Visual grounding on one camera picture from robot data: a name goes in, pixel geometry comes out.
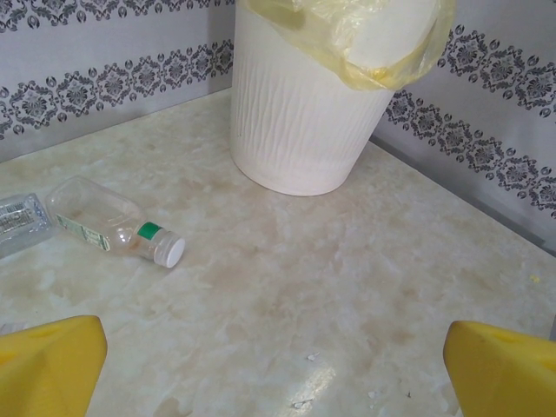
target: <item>green bottle cap band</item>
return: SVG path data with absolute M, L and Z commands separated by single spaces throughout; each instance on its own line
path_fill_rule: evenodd
M 157 224 L 146 222 L 141 226 L 137 234 L 141 237 L 144 237 L 148 241 L 151 241 L 153 237 L 155 237 L 156 232 L 160 230 L 161 227 Z

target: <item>yellow plastic bag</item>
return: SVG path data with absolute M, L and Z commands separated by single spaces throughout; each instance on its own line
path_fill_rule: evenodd
M 270 21 L 282 37 L 357 90 L 401 89 L 424 76 L 447 42 L 455 0 L 438 0 L 436 20 L 408 56 L 385 68 L 348 61 L 358 29 L 390 0 L 240 0 L 241 7 Z

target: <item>wall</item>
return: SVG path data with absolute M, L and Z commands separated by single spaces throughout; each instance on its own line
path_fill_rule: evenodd
M 374 141 L 556 250 L 556 2 L 459 1 L 433 71 L 396 93 Z
M 234 0 L 0 0 L 0 162 L 231 85 Z

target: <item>bottle cap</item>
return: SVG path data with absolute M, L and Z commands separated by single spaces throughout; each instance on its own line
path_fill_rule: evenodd
M 173 268 L 182 259 L 185 239 L 174 232 L 168 232 L 155 248 L 154 261 L 157 265 Z

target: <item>clear plastic bottle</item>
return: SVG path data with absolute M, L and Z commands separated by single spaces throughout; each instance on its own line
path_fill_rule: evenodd
M 36 195 L 0 200 L 0 258 L 49 239 L 54 228 Z
M 183 238 L 148 222 L 137 204 L 80 176 L 54 189 L 46 208 L 53 222 L 116 255 L 140 255 L 173 268 L 185 249 Z

